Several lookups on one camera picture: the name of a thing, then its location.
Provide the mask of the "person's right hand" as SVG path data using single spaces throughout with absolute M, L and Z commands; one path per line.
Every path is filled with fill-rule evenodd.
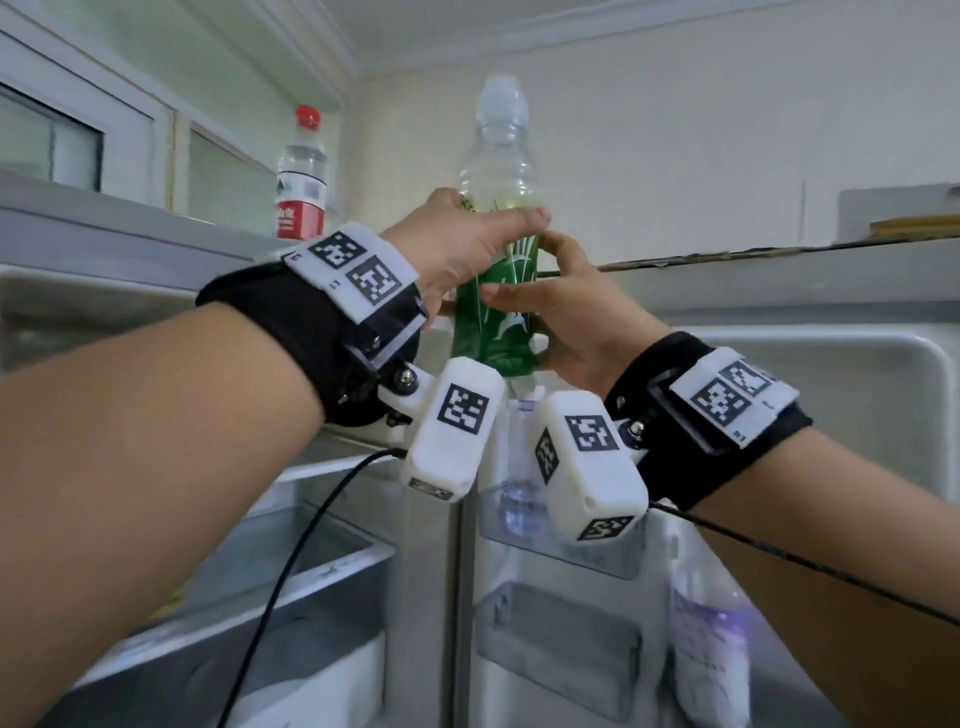
M 574 238 L 549 231 L 539 247 L 556 259 L 559 273 L 538 279 L 558 281 L 557 312 L 529 313 L 548 338 L 539 364 L 605 399 L 628 367 L 672 329 L 592 265 Z

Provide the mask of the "person's left hand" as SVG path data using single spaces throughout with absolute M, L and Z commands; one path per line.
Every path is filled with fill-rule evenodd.
M 450 307 L 444 303 L 448 293 L 485 272 L 507 248 L 482 245 L 480 213 L 468 211 L 457 190 L 438 188 L 425 203 L 380 233 L 418 273 L 416 287 L 427 324 L 439 315 L 449 315 Z

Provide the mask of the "green label clear plastic bottle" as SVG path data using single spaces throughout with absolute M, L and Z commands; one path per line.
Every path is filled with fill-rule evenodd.
M 490 213 L 540 206 L 540 173 L 527 138 L 529 105 L 519 80 L 509 75 L 487 77 L 475 121 L 474 143 L 459 176 L 463 207 Z M 511 242 L 483 273 L 458 288 L 454 357 L 472 358 L 505 379 L 533 375 L 536 355 L 530 316 L 490 307 L 482 301 L 479 289 L 482 285 L 534 282 L 541 238 L 528 235 Z

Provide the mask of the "person's left forearm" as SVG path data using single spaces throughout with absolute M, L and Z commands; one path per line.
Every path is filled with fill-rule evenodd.
M 0 376 L 0 728 L 146 623 L 323 420 L 223 304 Z

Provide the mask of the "person's right forearm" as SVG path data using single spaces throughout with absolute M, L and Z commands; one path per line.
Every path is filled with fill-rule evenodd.
M 960 505 L 813 428 L 692 512 L 960 622 Z M 960 625 L 713 532 L 703 537 L 848 724 L 960 727 Z

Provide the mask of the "white marker plate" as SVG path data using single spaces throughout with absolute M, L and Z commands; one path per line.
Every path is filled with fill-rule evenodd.
M 419 278 L 393 244 L 354 221 L 341 225 L 328 237 L 289 249 L 279 259 L 308 285 L 325 293 L 356 325 Z
M 769 430 L 799 397 L 797 389 L 728 346 L 703 356 L 668 389 L 740 450 Z

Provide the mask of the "small clear bottle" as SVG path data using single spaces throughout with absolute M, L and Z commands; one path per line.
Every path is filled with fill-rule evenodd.
M 506 528 L 516 537 L 533 539 L 543 530 L 546 505 L 540 493 L 539 465 L 530 443 L 534 410 L 546 394 L 542 384 L 510 383 L 506 419 L 507 474 L 501 507 Z

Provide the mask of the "red label water bottle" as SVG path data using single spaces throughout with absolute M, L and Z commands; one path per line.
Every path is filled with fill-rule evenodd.
M 274 195 L 275 236 L 304 241 L 323 234 L 329 188 L 329 157 L 321 140 L 322 115 L 299 105 L 295 129 L 278 163 Z

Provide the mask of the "clear door shelf bin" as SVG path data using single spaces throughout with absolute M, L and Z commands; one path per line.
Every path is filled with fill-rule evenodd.
M 639 625 L 517 581 L 482 597 L 473 622 L 480 657 L 610 722 L 630 720 Z
M 503 519 L 501 495 L 506 475 L 506 455 L 488 455 L 479 479 L 479 531 L 484 538 L 609 577 L 633 580 L 639 576 L 646 544 L 645 523 L 630 527 L 618 539 L 582 544 L 558 536 L 545 507 L 546 520 L 540 533 L 533 539 L 517 537 Z

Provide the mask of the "grey refrigerator door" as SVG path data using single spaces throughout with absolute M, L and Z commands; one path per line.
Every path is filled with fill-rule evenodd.
M 804 429 L 960 505 L 960 242 L 771 253 L 605 275 L 672 330 L 630 364 L 605 398 L 598 395 L 624 445 L 637 452 L 649 493 L 649 509 L 637 523 L 646 527 L 640 573 L 624 580 L 488 540 L 479 531 L 474 495 L 473 586 L 461 607 L 461 653 L 470 662 L 459 665 L 456 728 L 695 728 L 674 690 L 669 611 L 675 520 L 692 524 L 713 552 L 708 531 L 960 625 L 692 512 Z M 721 347 L 798 390 L 797 401 L 744 449 L 668 389 Z M 583 709 L 476 653 L 474 606 L 508 581 L 639 626 L 639 675 L 626 723 Z M 822 694 L 740 588 L 750 601 L 750 728 L 861 728 Z

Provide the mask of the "clear refrigerator drawer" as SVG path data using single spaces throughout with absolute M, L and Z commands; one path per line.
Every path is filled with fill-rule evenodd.
M 300 501 L 243 518 L 196 568 L 174 612 L 115 644 L 71 692 L 257 621 L 316 511 Z M 327 514 L 296 557 L 276 607 L 309 599 L 389 561 L 396 551 L 389 542 Z

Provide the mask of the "white plastic bag purple print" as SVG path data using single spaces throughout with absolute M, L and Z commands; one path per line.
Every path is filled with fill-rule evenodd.
M 670 523 L 674 691 L 695 728 L 750 728 L 751 603 L 696 527 Z

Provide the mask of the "flat brown cardboard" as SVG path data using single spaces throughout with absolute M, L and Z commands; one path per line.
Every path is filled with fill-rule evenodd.
M 919 242 L 960 238 L 960 213 L 897 217 L 869 224 L 867 240 Z

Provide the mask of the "grey refrigerator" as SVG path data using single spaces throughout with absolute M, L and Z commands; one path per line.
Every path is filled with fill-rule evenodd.
M 146 204 L 0 171 L 0 377 L 196 310 L 198 290 L 279 240 Z M 406 427 L 319 426 L 185 583 L 141 626 L 169 617 L 194 572 L 249 516 L 317 509 L 369 454 L 406 447 Z M 229 723 L 269 728 L 454 728 L 462 669 L 460 510 L 370 464 L 327 514 L 393 545 L 384 563 L 273 608 Z M 31 728 L 214 728 L 258 620 L 71 691 Z

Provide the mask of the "white framed window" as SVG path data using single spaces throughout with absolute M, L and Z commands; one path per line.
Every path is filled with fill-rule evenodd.
M 272 236 L 274 173 L 0 29 L 0 171 Z

